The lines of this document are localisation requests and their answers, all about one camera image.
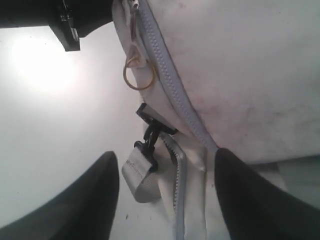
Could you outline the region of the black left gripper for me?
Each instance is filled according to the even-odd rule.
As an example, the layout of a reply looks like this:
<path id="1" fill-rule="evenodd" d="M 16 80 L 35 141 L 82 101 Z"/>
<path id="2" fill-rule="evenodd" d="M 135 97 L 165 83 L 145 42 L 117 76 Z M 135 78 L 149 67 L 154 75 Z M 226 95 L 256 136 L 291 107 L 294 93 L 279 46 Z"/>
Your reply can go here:
<path id="1" fill-rule="evenodd" d="M 66 52 L 79 51 L 80 39 L 113 21 L 112 0 L 2 0 L 0 27 L 48 26 Z"/>

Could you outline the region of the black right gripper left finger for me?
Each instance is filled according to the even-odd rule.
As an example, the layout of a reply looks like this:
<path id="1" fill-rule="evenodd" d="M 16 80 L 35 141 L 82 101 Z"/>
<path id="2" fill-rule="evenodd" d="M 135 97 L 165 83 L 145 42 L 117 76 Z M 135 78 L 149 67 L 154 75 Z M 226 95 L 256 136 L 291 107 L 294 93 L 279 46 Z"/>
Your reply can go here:
<path id="1" fill-rule="evenodd" d="M 107 240 L 119 197 L 116 154 L 107 151 L 68 188 L 0 229 L 2 240 Z"/>

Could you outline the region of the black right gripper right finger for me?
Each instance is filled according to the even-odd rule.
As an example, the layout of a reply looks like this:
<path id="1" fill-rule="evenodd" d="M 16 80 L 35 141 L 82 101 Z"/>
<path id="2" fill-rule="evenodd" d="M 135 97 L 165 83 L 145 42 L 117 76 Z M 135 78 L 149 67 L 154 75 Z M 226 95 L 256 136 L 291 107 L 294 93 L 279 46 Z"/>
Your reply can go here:
<path id="1" fill-rule="evenodd" d="M 318 240 L 320 211 L 276 187 L 226 148 L 215 154 L 214 181 L 232 240 Z"/>

